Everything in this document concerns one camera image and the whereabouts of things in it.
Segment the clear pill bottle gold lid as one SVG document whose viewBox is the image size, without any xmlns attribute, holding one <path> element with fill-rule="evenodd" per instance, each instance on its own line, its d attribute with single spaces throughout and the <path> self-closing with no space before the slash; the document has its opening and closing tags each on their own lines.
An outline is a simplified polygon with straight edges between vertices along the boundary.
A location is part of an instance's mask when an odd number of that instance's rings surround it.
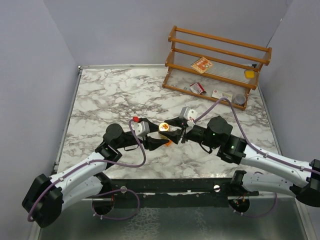
<svg viewBox="0 0 320 240">
<path fill-rule="evenodd" d="M 159 124 L 158 126 L 158 136 L 161 138 L 161 139 L 166 139 L 168 140 L 168 138 L 163 135 L 163 132 L 169 132 L 170 131 L 170 126 L 168 123 L 166 122 L 162 122 Z"/>
</svg>

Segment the orange pill organizer box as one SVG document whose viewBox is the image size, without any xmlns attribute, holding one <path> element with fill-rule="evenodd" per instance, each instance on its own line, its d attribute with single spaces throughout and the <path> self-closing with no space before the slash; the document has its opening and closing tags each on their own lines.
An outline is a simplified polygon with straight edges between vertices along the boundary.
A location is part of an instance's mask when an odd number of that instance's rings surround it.
<svg viewBox="0 0 320 240">
<path fill-rule="evenodd" d="M 168 147 L 172 144 L 173 142 L 172 141 L 169 141 L 168 143 L 166 143 L 165 145 Z"/>
</svg>

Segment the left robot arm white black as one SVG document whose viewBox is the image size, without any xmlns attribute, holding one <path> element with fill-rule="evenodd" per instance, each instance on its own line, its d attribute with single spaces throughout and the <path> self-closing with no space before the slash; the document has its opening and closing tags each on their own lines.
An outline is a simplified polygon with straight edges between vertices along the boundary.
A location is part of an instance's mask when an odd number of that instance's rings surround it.
<svg viewBox="0 0 320 240">
<path fill-rule="evenodd" d="M 130 130 L 125 132 L 119 124 L 110 124 L 102 142 L 87 158 L 60 173 L 37 176 L 22 201 L 22 207 L 28 213 L 27 221 L 45 228 L 71 205 L 87 197 L 103 198 L 114 193 L 109 178 L 103 173 L 105 170 L 113 166 L 140 168 L 147 161 L 147 150 L 156 150 L 169 142 L 148 135 L 157 132 L 159 127 L 147 118 L 133 117 L 128 126 Z M 121 163 L 119 149 L 135 146 L 141 150 L 142 162 Z"/>
</svg>

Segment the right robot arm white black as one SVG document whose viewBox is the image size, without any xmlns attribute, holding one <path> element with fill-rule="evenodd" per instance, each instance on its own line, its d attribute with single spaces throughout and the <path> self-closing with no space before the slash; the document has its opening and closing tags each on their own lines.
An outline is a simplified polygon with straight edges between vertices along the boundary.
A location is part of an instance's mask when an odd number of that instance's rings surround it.
<svg viewBox="0 0 320 240">
<path fill-rule="evenodd" d="M 195 125 L 176 117 L 167 124 L 177 127 L 175 131 L 161 134 L 175 144 L 192 141 L 198 143 L 207 153 L 217 149 L 217 156 L 230 164 L 244 165 L 266 171 L 266 175 L 256 173 L 235 173 L 229 189 L 240 196 L 244 192 L 273 192 L 289 195 L 299 202 L 320 206 L 320 161 L 311 162 L 291 159 L 268 152 L 248 140 L 232 134 L 233 127 L 221 116 L 210 119 L 206 127 Z"/>
</svg>

